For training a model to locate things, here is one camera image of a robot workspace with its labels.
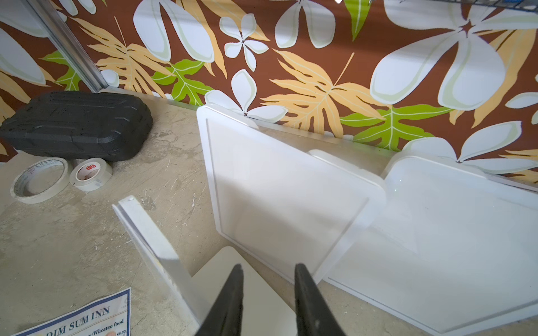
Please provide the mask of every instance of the white plastic board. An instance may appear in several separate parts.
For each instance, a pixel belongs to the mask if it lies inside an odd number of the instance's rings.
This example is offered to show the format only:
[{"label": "white plastic board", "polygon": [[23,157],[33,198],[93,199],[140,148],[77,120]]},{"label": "white plastic board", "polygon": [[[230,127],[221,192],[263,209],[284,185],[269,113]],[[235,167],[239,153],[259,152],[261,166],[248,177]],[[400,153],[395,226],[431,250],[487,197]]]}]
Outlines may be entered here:
[{"label": "white plastic board", "polygon": [[209,302],[214,302],[236,264],[243,267],[244,336],[295,336],[295,313],[231,246],[218,251],[194,276],[196,286]]},{"label": "white plastic board", "polygon": [[387,207],[327,280],[432,334],[538,314],[538,194],[402,152]]},{"label": "white plastic board", "polygon": [[218,105],[197,117],[218,232],[290,282],[300,262],[319,282],[385,205],[375,174]]},{"label": "white plastic board", "polygon": [[295,313],[233,247],[222,248],[193,277],[150,216],[133,196],[113,205],[153,276],[170,291],[194,334],[216,300],[232,268],[243,269],[241,335],[295,336]]}]

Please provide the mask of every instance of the roll of tape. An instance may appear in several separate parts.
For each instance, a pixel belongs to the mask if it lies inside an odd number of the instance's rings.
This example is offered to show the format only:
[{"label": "roll of tape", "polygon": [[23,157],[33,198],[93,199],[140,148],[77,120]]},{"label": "roll of tape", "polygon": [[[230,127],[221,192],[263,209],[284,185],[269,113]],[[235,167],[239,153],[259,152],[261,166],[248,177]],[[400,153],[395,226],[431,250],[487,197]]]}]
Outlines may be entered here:
[{"label": "roll of tape", "polygon": [[69,181],[82,191],[94,191],[112,177],[112,167],[103,159],[89,159],[76,166]]},{"label": "roll of tape", "polygon": [[[34,178],[47,178],[46,174],[43,173],[54,166],[63,166],[62,174],[54,184],[37,194],[33,194],[28,190],[28,185],[31,180]],[[47,158],[38,161],[34,165],[28,167],[13,181],[10,190],[11,196],[26,204],[35,204],[46,201],[57,195],[69,184],[69,174],[72,170],[73,166],[62,158]]]}]

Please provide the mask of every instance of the brown background pattern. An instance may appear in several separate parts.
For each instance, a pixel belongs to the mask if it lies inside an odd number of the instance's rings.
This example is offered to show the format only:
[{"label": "brown background pattern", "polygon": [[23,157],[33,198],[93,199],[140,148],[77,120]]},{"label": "brown background pattern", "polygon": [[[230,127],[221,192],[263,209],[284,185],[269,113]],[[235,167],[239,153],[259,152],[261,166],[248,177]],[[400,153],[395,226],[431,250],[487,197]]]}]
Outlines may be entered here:
[{"label": "brown background pattern", "polygon": [[[57,5],[61,6],[58,0],[53,1]],[[94,15],[88,13],[82,6],[76,3],[77,7],[79,8],[79,14],[76,16],[76,18],[81,18],[95,26],[103,28],[113,34],[118,40],[123,41],[120,30],[118,29],[119,25],[125,39],[125,45],[135,43],[144,46],[133,24],[133,14],[139,2],[140,1],[138,0],[107,0],[107,3],[105,4],[103,1],[94,0],[97,7],[97,11]],[[294,1],[235,0],[234,2],[246,13],[254,14],[257,24],[270,39],[270,41],[262,41],[269,47],[269,50],[263,54],[256,54],[257,67],[255,72],[251,72],[248,69],[243,52],[240,52],[239,56],[237,56],[235,59],[225,56],[224,45],[227,42],[237,41],[221,32],[218,27],[220,17],[211,12],[202,2],[199,1],[200,7],[208,21],[209,26],[213,30],[219,48],[223,53],[228,78],[224,77],[221,70],[214,63],[214,77],[205,68],[202,68],[198,73],[188,76],[188,78],[201,81],[214,89],[223,91],[233,99],[234,96],[230,84],[231,78],[240,69],[247,69],[249,74],[251,74],[256,81],[258,88],[257,98],[250,106],[250,108],[255,108],[257,106],[261,106],[261,103],[263,102],[261,98],[274,94],[291,93],[289,90],[281,88],[272,83],[270,79],[293,79],[279,65],[278,59],[281,59],[281,57],[275,51],[273,51],[273,49],[281,50],[276,45],[274,38],[275,25],[281,15],[292,4],[294,4]],[[352,41],[350,28],[351,16],[344,3],[337,4],[334,0],[316,0],[316,2],[325,6],[335,16],[336,31],[332,43],[327,47],[320,49],[317,49],[312,45],[308,36],[306,16],[304,10],[301,10],[299,15],[299,36],[297,43],[293,47],[283,50],[292,52],[309,62],[318,64],[325,69],[333,81],[335,81],[342,72],[342,69],[347,63],[351,53],[355,53],[347,70],[340,79],[340,83],[353,82],[369,88],[372,73],[378,62],[384,56],[413,42],[449,31],[445,29],[420,31],[399,27],[388,19],[385,13],[383,1],[375,0],[362,30],[359,32],[356,40]],[[469,8],[470,7],[467,5],[463,6],[464,17],[467,16]],[[69,14],[65,10],[62,10],[62,12],[69,17]],[[178,36],[175,34],[172,22],[162,7],[161,14],[171,45],[171,63],[176,63],[183,59],[190,59]],[[67,24],[94,62],[108,57],[108,55],[99,53],[88,47],[88,45],[98,44],[98,42],[84,33],[76,21],[69,18],[67,20]],[[65,69],[61,65],[38,60],[39,57],[43,57],[44,55],[54,51],[54,47],[48,41],[26,35],[1,23],[0,25],[2,25],[2,28],[4,28],[9,34],[19,41],[19,43],[34,57],[34,59],[36,59],[40,66],[49,71],[55,78],[65,73]],[[501,32],[488,34],[482,37],[487,42],[490,42],[500,33]],[[398,108],[416,104],[439,106],[437,102],[437,93],[445,74],[447,73],[456,56],[456,52],[457,45],[448,50],[448,52],[441,57],[436,66],[422,81],[422,83],[404,100],[396,103],[395,107]],[[477,156],[474,159],[499,158],[500,154],[506,154],[505,150],[520,151],[538,148],[538,133],[536,131],[538,130],[538,125],[532,125],[530,123],[531,116],[534,112],[536,112],[538,107],[534,105],[523,109],[509,109],[504,106],[508,100],[517,94],[522,92],[538,91],[538,83],[534,80],[534,76],[538,74],[538,63],[536,62],[537,55],[538,40],[534,44],[525,64],[519,71],[516,84],[508,91],[499,106],[493,110],[477,127],[471,128],[474,121],[473,111],[463,113],[457,119],[456,125],[450,123],[448,114],[418,121],[403,120],[402,123],[418,126],[424,129],[426,132],[432,133],[436,137],[447,139],[452,144],[456,154],[459,155],[463,142],[477,130],[506,121],[521,120],[523,133],[517,141],[497,151]],[[150,75],[153,75],[154,71],[148,68],[145,69]],[[31,97],[34,97],[44,89],[52,90],[52,88],[35,87],[23,81],[17,79],[15,80],[20,83],[20,85]],[[172,87],[172,84],[166,86],[161,85],[161,88],[165,93],[171,93]],[[10,96],[5,98],[8,104],[13,104],[13,107],[21,106],[20,102],[14,101],[12,98],[10,100],[10,98]],[[341,117],[352,113],[345,106],[340,105],[337,102],[335,102],[335,104],[338,107]],[[328,123],[325,123],[325,129],[330,130],[327,125]],[[343,125],[343,127],[344,134],[355,135],[364,130],[363,127],[350,127],[346,125]],[[377,142],[379,142],[379,140],[370,144],[376,145]],[[406,142],[406,140],[400,139],[398,148],[402,149]]]}]

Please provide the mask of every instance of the green leaf pattern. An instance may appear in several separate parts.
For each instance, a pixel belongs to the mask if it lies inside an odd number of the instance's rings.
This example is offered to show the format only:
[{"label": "green leaf pattern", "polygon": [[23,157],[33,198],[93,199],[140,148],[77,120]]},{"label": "green leaf pattern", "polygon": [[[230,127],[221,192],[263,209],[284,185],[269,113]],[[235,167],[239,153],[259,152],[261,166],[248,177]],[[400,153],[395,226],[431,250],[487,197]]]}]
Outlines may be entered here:
[{"label": "green leaf pattern", "polygon": [[421,104],[403,108],[392,107],[389,110],[378,110],[386,120],[366,117],[360,113],[353,113],[341,118],[340,121],[342,124],[352,127],[373,126],[354,136],[354,142],[365,143],[381,139],[381,142],[376,145],[377,147],[399,151],[398,144],[400,139],[411,141],[434,137],[433,134],[425,132],[420,127],[406,125],[400,121],[428,119],[449,113],[452,110],[445,107],[436,108]]},{"label": "green leaf pattern", "polygon": [[151,78],[160,85],[170,85],[175,82],[172,88],[172,98],[175,101],[182,101],[188,96],[189,104],[202,106],[204,102],[201,96],[213,90],[213,88],[202,82],[185,78],[185,75],[194,75],[203,65],[202,61],[182,60],[171,67],[166,67],[173,75],[155,72]]},{"label": "green leaf pattern", "polygon": [[71,65],[69,65],[69,63],[67,62],[65,57],[63,57],[60,51],[57,50],[41,59],[48,62],[54,62],[68,66],[67,72],[63,76],[58,78],[54,83],[65,85],[65,91],[79,91],[79,83],[81,81],[81,78],[76,73],[75,69],[73,69]]},{"label": "green leaf pattern", "polygon": [[370,4],[368,0],[344,0],[344,3],[351,15],[351,34],[353,34],[353,41],[355,41],[366,21]]}]

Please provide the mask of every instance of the black plastic case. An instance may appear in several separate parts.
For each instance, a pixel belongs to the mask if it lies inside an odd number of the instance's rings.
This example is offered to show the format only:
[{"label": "black plastic case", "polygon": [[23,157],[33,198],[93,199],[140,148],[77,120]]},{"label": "black plastic case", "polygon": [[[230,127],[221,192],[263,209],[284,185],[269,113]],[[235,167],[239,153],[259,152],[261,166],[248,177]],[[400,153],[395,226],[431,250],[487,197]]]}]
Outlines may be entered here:
[{"label": "black plastic case", "polygon": [[152,125],[138,97],[64,91],[32,99],[2,123],[0,137],[33,155],[122,161],[138,153]]}]

